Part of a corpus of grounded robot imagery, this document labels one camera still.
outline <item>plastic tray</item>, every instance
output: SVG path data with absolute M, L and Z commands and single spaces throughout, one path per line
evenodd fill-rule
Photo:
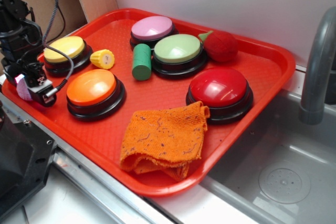
M 192 79 L 190 77 L 183 80 L 167 80 L 154 73 L 147 81 L 136 81 L 133 78 L 133 53 L 129 42 L 131 27 L 137 20 L 153 15 L 157 14 L 138 9 L 120 9 L 99 17 L 73 33 L 73 35 L 82 37 L 94 51 L 109 49 L 115 55 L 116 63 L 111 71 L 124 83 L 127 98 L 122 108 L 106 119 L 96 122 L 80 122 L 74 119 L 67 110 L 66 87 L 57 93 L 57 102 L 51 108 L 22 100 L 17 95 L 15 87 L 7 81 L 2 88 L 5 96 L 84 156 L 135 193 L 148 197 L 177 194 L 198 184 L 280 91 L 295 70 L 295 61 L 287 50 L 234 35 L 238 40 L 239 52 L 237 58 L 225 63 L 225 66 L 237 69 L 248 80 L 255 96 L 252 109 L 236 123 L 209 125 L 205 134 L 202 159 L 191 164 L 188 177 L 181 182 L 176 182 L 163 172 L 143 175 L 125 172 L 119 167 L 120 149 L 133 112 L 185 106 L 185 96 Z M 173 18 L 172 21 L 179 33 L 197 36 L 200 33 L 214 30 Z M 205 69 L 214 66 L 218 64 L 209 61 Z M 95 68 L 90 64 L 81 72 L 73 75 L 70 81 L 78 74 Z M 55 86 L 62 80 L 62 78 L 51 76 L 48 78 L 54 82 Z

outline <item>stainless steel sink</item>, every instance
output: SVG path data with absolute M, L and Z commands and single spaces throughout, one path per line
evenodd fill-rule
M 336 223 L 336 108 L 306 125 L 300 98 L 282 90 L 202 181 L 259 223 Z

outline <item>orange cloth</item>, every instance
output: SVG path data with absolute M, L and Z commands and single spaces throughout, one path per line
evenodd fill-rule
M 185 179 L 190 163 L 201 158 L 209 117 L 202 102 L 135 112 L 122 141 L 120 167 L 137 174 L 162 170 L 178 181 Z

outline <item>pink button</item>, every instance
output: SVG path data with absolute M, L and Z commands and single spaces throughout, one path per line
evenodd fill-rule
M 196 101 L 213 108 L 233 105 L 246 93 L 247 81 L 237 70 L 227 67 L 207 69 L 190 83 L 190 91 Z
M 132 33 L 136 39 L 154 40 L 160 39 L 169 34 L 173 29 L 173 22 L 170 18 L 163 16 L 152 16 L 136 22 L 132 26 Z

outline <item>faucet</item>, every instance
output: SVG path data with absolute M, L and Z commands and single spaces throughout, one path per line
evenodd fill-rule
M 336 6 L 321 19 L 310 51 L 301 97 L 299 119 L 319 124 L 324 103 L 336 103 Z

